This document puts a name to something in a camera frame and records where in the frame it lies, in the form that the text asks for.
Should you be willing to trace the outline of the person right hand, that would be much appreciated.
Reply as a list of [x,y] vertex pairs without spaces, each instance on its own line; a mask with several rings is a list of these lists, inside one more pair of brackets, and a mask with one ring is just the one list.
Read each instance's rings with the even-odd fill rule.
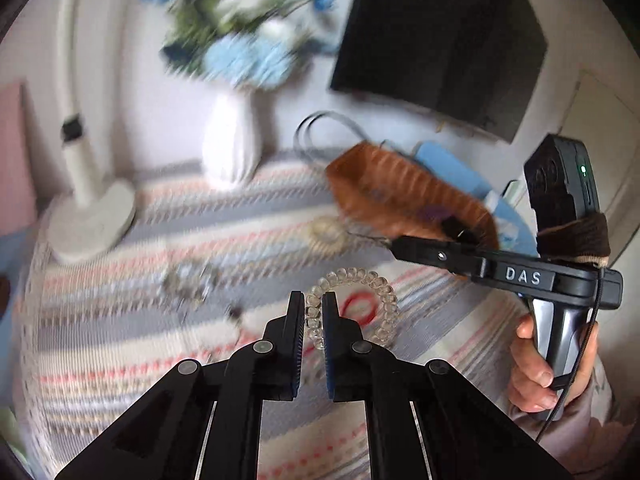
[[[534,327],[535,323],[530,314],[522,316],[510,345],[514,367],[508,385],[508,398],[511,404],[525,413],[551,410],[558,402],[558,395],[550,389],[553,379],[552,368],[540,356],[533,342]],[[573,385],[568,390],[566,404],[583,394],[590,383],[598,353],[598,336],[599,324],[596,323]]]

